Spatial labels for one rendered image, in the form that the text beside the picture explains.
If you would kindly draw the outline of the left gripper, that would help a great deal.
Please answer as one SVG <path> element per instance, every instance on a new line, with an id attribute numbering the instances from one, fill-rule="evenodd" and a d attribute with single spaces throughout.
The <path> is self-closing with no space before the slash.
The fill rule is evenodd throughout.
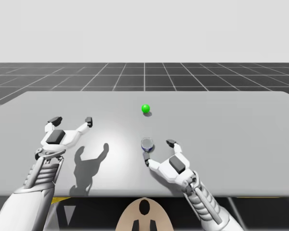
<path id="1" fill-rule="evenodd" d="M 61 124 L 62 119 L 61 116 L 57 116 L 47 121 L 44 127 L 46 135 L 41 141 L 41 147 L 45 151 L 59 152 L 71 148 L 93 126 L 92 117 L 87 117 L 85 122 L 75 130 L 55 130 Z"/>

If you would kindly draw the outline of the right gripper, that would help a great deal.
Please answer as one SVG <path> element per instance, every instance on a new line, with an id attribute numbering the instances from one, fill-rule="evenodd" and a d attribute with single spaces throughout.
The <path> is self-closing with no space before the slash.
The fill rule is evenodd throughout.
<path id="1" fill-rule="evenodd" d="M 143 153 L 144 162 L 152 171 L 158 171 L 158 175 L 168 183 L 185 185 L 186 182 L 192 181 L 192 170 L 190 162 L 182 154 L 181 146 L 175 140 L 166 140 L 174 154 L 161 164 L 150 158 L 149 153 Z"/>

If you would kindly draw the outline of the blue flat can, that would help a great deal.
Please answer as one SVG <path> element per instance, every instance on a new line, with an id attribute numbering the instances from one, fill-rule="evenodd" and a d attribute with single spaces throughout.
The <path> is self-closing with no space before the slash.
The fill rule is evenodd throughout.
<path id="1" fill-rule="evenodd" d="M 141 148 L 145 152 L 150 152 L 154 148 L 154 142 L 152 138 L 146 137 L 141 140 Z"/>

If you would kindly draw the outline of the tan robot part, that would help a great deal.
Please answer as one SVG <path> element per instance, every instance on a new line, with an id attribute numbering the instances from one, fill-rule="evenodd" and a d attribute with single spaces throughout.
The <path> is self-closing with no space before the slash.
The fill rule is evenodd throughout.
<path id="1" fill-rule="evenodd" d="M 164 208 L 144 197 L 125 208 L 115 231 L 174 231 L 174 228 Z"/>

